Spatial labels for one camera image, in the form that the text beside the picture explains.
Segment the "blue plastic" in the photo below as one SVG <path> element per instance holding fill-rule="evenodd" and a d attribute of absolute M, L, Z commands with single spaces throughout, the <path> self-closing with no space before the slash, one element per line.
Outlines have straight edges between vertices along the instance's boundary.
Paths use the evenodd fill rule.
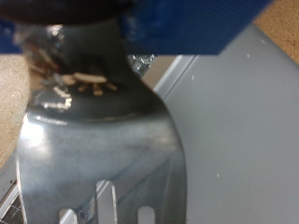
<path fill-rule="evenodd" d="M 271 0 L 138 0 L 120 18 L 129 54 L 219 54 Z M 0 21 L 0 53 L 17 53 Z"/>
<path fill-rule="evenodd" d="M 0 20 L 0 53 L 20 53 L 21 50 L 13 44 L 12 36 L 15 28 L 12 22 Z"/>

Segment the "wooden surface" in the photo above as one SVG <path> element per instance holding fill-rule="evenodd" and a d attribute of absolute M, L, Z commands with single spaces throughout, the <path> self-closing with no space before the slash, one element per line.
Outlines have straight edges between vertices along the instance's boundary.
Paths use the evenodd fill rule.
<path fill-rule="evenodd" d="M 299 63 L 299 0 L 277 0 L 255 23 Z"/>

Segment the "gray surface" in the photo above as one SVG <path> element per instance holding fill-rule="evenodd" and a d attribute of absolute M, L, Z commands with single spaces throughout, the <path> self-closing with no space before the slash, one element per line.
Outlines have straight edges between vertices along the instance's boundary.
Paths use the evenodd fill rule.
<path fill-rule="evenodd" d="M 299 220 L 299 68 L 254 26 L 165 98 L 186 154 L 188 224 Z"/>

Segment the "metal spatula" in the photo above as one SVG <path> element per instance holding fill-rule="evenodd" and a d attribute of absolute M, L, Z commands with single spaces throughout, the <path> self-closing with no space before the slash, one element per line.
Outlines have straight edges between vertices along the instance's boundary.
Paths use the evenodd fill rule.
<path fill-rule="evenodd" d="M 25 222 L 144 223 L 150 208 L 152 223 L 185 223 L 178 133 L 127 64 L 117 23 L 19 30 L 45 86 L 33 92 L 18 144 Z"/>

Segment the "blue object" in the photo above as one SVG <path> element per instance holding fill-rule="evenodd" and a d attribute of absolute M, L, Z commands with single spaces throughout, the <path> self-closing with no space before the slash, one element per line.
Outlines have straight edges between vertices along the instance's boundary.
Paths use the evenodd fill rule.
<path fill-rule="evenodd" d="M 0 53 L 21 53 L 21 50 L 13 44 L 14 32 L 12 22 L 0 20 Z"/>
<path fill-rule="evenodd" d="M 138 0 L 120 17 L 128 54 L 219 54 L 272 0 Z M 17 53 L 0 21 L 0 53 Z"/>

